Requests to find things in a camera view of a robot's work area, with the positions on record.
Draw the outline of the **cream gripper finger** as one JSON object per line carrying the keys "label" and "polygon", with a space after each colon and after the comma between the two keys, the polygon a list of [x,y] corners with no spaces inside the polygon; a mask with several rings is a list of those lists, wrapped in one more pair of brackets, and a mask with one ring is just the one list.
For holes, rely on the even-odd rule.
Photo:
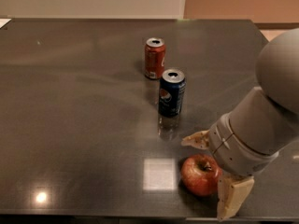
{"label": "cream gripper finger", "polygon": [[217,220],[234,217],[254,186],[253,176],[224,173],[218,181]]}
{"label": "cream gripper finger", "polygon": [[181,144],[185,147],[194,147],[206,150],[209,148],[208,141],[209,131],[200,131],[186,136],[182,139]]}

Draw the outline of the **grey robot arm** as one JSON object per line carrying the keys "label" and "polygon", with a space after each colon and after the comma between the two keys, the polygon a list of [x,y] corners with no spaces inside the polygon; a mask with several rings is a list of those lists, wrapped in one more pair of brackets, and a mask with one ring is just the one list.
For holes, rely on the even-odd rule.
{"label": "grey robot arm", "polygon": [[299,29],[264,46],[255,74],[259,85],[233,111],[181,142],[209,150],[223,170],[218,181],[219,221],[237,213],[253,188],[254,176],[298,138]]}

